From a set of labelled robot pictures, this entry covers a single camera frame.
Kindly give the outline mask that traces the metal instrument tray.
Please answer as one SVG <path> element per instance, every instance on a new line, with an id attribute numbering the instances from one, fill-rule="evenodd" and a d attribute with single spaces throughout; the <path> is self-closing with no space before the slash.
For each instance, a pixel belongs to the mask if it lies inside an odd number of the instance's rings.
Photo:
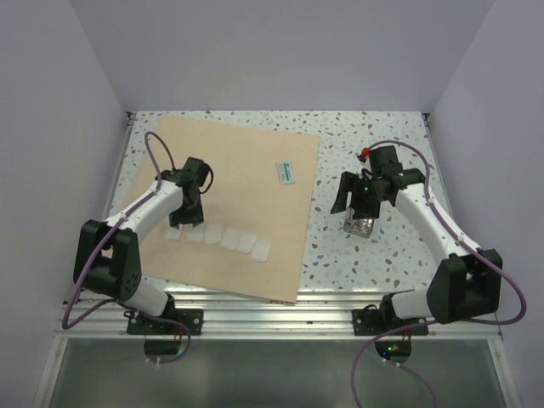
<path id="1" fill-rule="evenodd" d="M 354 209 L 348 208 L 343 222 L 343 231 L 347 234 L 369 238 L 373 231 L 374 223 L 374 218 L 356 218 Z"/>

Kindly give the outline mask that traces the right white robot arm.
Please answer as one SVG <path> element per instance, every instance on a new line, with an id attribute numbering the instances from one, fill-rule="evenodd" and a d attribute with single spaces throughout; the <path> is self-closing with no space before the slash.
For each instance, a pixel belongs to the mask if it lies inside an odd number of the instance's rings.
<path id="1" fill-rule="evenodd" d="M 467 237 L 440 205 L 429 184 L 429 171 L 404 167 L 392 145 L 364 148 L 357 156 L 359 173 L 340 178 L 331 213 L 345 213 L 343 228 L 371 235 L 381 205 L 396 208 L 422 238 L 437 265 L 422 290 L 391 293 L 377 308 L 377 321 L 388 333 L 408 324 L 433 319 L 440 324 L 469 320 L 496 312 L 502 258 Z"/>

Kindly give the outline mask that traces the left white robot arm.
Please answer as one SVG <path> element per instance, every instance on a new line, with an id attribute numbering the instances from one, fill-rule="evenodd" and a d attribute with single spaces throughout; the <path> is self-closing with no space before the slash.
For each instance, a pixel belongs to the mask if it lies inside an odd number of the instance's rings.
<path id="1" fill-rule="evenodd" d="M 196 227 L 203 223 L 201 195 L 212 182 L 212 168 L 190 157 L 180 169 L 156 176 L 137 200 L 104 221 L 88 220 L 81 228 L 73 280 L 82 289 L 105 295 L 147 315 L 146 322 L 157 333 L 168 333 L 177 314 L 171 297 L 145 283 L 140 245 L 163 220 L 169 227 Z"/>

